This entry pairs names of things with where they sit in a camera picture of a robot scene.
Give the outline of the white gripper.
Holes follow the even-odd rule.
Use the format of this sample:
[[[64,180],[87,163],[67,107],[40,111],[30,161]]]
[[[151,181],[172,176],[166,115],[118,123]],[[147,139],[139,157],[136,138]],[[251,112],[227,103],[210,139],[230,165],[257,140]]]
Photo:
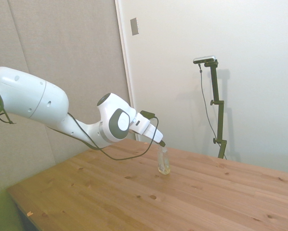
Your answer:
[[[161,147],[165,147],[163,134],[150,122],[150,119],[156,118],[154,113],[151,112],[139,112],[129,126],[129,131],[139,135],[143,135],[150,138]]]

